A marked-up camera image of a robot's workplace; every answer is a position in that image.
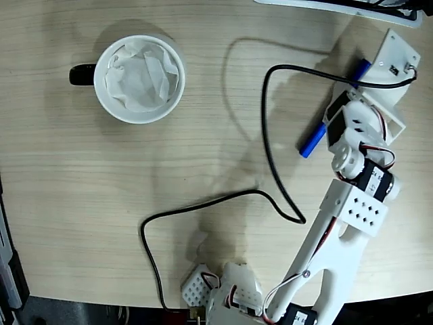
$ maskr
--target white mug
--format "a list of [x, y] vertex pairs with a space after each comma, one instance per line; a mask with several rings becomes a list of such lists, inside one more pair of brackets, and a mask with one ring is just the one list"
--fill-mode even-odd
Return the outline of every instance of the white mug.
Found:
[[[173, 57], [179, 70], [179, 82], [173, 96], [161, 107], [151, 112], [133, 112], [124, 107], [124, 104], [108, 94], [105, 76], [110, 58], [123, 45], [134, 40], [143, 40], [156, 43]], [[179, 46], [164, 35], [133, 35], [119, 39], [111, 44], [98, 59], [97, 64], [81, 64], [73, 67], [69, 72], [69, 81], [72, 85], [95, 87], [96, 96], [102, 107], [115, 118], [131, 124], [147, 124], [162, 119], [170, 113], [182, 97], [185, 89], [186, 66]]]

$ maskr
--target blue marker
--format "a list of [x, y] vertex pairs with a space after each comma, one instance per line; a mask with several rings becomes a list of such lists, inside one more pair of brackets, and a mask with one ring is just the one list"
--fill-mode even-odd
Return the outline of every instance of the blue marker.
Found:
[[[359, 62], [358, 68], [353, 74], [352, 79], [353, 80], [361, 79], [362, 76], [370, 68], [370, 66], [371, 66], [370, 62], [368, 62], [366, 59], [362, 59]], [[311, 152], [313, 152], [314, 148], [316, 148], [317, 144], [320, 142], [321, 138], [325, 135], [325, 133], [326, 133], [326, 126], [322, 121], [320, 121], [320, 123], [315, 127], [314, 131], [310, 134], [309, 138], [306, 140], [305, 144], [299, 150], [300, 155], [304, 158], [308, 158]]]

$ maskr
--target dark floor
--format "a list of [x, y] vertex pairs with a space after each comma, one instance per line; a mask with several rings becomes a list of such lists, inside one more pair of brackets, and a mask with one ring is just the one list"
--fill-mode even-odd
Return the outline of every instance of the dark floor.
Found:
[[[30, 297], [19, 312], [21, 325], [125, 325], [126, 308]], [[188, 312], [167, 314], [162, 309], [129, 308], [128, 325], [186, 325]], [[349, 303], [334, 325], [433, 325], [433, 292]]]

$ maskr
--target perforated bracket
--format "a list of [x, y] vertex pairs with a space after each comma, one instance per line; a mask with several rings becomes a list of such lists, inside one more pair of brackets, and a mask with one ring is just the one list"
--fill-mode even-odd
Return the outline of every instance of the perforated bracket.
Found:
[[388, 207], [349, 183], [333, 180], [320, 209], [375, 237]]
[[203, 281], [202, 272], [210, 272], [206, 264], [199, 264], [182, 286], [183, 300], [190, 307], [205, 307], [209, 302], [210, 289]]

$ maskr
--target sticker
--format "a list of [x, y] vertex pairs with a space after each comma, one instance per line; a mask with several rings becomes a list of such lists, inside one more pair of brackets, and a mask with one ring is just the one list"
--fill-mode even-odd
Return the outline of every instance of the sticker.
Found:
[[384, 172], [378, 169], [377, 167], [374, 167], [373, 171], [371, 172], [370, 180], [368, 181], [367, 187], [365, 188], [365, 193], [374, 197], [379, 188], [383, 176], [384, 176]]
[[301, 311], [297, 311], [296, 316], [295, 316], [295, 320], [293, 321], [292, 325], [304, 325], [307, 318], [308, 318], [308, 315], [306, 315], [305, 313], [302, 313]]

